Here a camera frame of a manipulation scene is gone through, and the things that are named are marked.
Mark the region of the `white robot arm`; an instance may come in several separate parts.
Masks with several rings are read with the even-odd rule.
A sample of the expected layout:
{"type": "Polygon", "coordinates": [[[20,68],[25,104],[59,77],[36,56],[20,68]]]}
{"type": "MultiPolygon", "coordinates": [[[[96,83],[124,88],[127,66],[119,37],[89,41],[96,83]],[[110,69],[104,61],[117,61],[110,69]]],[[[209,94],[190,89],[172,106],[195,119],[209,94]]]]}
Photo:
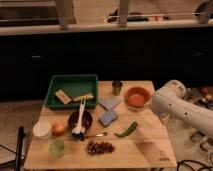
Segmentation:
{"type": "Polygon", "coordinates": [[[185,123],[213,138],[213,111],[184,100],[186,87],[170,80],[151,96],[150,109],[159,118],[172,114],[185,123]]]}

